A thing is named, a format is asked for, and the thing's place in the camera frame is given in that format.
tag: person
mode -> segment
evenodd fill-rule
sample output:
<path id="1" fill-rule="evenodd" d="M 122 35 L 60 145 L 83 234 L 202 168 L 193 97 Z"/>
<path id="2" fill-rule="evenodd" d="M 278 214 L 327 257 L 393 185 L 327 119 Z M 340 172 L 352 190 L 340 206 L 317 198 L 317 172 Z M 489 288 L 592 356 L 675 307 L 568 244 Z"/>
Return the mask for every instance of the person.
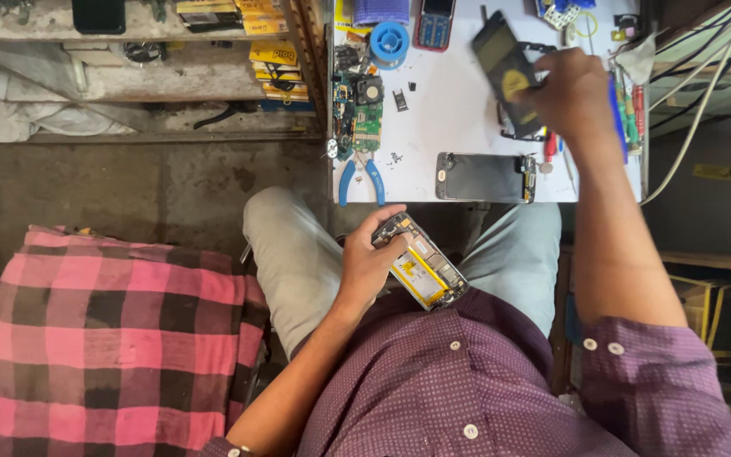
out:
<path id="1" fill-rule="evenodd" d="M 459 266 L 470 291 L 425 312 L 379 295 L 408 247 L 375 250 L 386 206 L 342 250 L 294 194 L 264 190 L 244 232 L 289 365 L 204 455 L 731 455 L 716 363 L 687 327 L 622 166 L 608 74 L 581 50 L 541 58 L 529 103 L 582 177 L 574 284 L 585 414 L 549 389 L 561 219 L 496 206 Z"/>

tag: grey trousers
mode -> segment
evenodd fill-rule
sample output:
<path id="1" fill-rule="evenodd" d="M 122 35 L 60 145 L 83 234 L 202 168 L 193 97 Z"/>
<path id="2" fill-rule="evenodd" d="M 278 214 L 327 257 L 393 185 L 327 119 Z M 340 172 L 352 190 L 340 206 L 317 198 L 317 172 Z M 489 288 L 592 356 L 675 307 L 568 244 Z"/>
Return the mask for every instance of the grey trousers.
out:
<path id="1" fill-rule="evenodd" d="M 343 249 L 295 193 L 280 187 L 250 198 L 244 234 L 253 247 L 270 320 L 290 356 L 337 295 Z M 458 268 L 471 286 L 512 304 L 548 336 L 560 235 L 555 203 L 495 205 Z"/>

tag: dirty floor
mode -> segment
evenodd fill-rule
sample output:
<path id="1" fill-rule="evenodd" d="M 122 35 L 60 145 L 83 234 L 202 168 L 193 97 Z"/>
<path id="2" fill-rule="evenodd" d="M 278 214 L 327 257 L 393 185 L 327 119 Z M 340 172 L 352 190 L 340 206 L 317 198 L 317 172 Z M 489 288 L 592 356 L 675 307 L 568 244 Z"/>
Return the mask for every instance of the dirty floor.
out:
<path id="1" fill-rule="evenodd" d="M 328 202 L 322 149 L 299 141 L 0 145 L 0 272 L 31 223 L 239 256 L 245 203 L 271 185 L 293 188 L 330 233 L 347 234 L 376 206 Z M 482 216 L 480 206 L 453 203 L 409 212 L 446 251 L 462 251 Z"/>

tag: blue spool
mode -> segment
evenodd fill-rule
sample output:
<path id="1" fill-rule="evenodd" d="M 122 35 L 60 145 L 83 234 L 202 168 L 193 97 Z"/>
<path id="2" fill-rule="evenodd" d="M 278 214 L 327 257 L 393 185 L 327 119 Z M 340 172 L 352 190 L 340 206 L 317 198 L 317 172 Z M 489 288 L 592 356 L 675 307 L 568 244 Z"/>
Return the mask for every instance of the blue spool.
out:
<path id="1" fill-rule="evenodd" d="M 380 70 L 402 65 L 410 48 L 410 37 L 398 22 L 381 22 L 371 31 L 371 63 Z"/>

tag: checkered pillow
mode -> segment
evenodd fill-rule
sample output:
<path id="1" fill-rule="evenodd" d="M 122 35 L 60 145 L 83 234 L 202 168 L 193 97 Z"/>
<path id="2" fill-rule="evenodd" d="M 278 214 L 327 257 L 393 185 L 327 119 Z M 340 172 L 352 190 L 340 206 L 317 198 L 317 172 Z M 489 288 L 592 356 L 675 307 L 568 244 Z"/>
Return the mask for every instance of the checkered pillow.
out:
<path id="1" fill-rule="evenodd" d="M 197 454 L 267 317 L 225 255 L 31 227 L 0 282 L 0 455 Z"/>

